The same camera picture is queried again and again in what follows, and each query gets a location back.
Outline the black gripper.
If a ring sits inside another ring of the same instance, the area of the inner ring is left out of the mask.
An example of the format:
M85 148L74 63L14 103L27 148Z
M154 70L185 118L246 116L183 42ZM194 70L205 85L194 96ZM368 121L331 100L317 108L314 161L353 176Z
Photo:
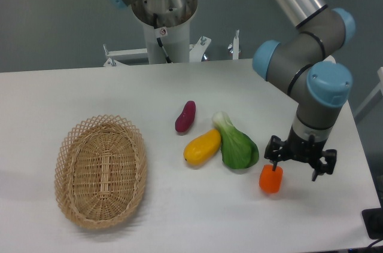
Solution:
M272 135L265 149L264 158L272 163L275 172L281 161L294 160L310 163L312 181L324 174L332 175L337 161L337 150L323 150L329 137L329 129L317 130L306 126L291 127L286 141Z

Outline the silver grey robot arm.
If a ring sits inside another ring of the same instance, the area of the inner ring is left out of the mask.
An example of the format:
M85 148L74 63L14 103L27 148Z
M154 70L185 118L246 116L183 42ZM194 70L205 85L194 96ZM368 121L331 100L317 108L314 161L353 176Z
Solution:
M286 44L270 40L255 52L253 69L298 104L285 141L271 137L265 152L273 164L294 160L309 164L314 176L332 174L337 152L324 145L352 87L352 75L328 57L354 35L355 21L323 0L276 0L298 30ZM111 0L131 7L145 30L148 60L190 62L189 23L197 0Z

